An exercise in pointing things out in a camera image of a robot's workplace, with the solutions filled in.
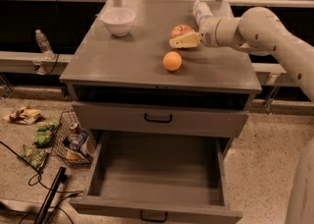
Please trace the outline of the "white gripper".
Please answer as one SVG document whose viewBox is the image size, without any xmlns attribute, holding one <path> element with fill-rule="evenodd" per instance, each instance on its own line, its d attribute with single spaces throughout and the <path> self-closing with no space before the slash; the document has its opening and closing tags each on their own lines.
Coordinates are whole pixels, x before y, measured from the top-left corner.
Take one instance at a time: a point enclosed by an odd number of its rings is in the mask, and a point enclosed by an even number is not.
<svg viewBox="0 0 314 224">
<path fill-rule="evenodd" d="M 182 35 L 178 35 L 172 38 L 169 43 L 172 48 L 187 49 L 195 48 L 201 42 L 207 47 L 218 47 L 219 43 L 216 38 L 216 31 L 221 18 L 206 18 L 200 22 L 199 34 L 194 30 L 185 32 Z"/>
</svg>

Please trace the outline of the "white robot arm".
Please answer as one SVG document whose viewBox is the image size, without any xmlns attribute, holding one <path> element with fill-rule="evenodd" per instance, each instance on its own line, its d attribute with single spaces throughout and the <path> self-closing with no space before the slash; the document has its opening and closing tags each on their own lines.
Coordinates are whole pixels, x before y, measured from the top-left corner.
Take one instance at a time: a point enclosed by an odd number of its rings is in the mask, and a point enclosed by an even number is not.
<svg viewBox="0 0 314 224">
<path fill-rule="evenodd" d="M 306 96 L 314 101 L 314 48 L 289 32 L 269 9 L 254 7 L 239 18 L 218 17 L 207 6 L 194 8 L 198 30 L 181 25 L 171 31 L 173 48 L 230 47 L 253 53 L 266 52 L 279 62 Z M 298 161 L 285 224 L 314 224 L 314 140 Z"/>
</svg>

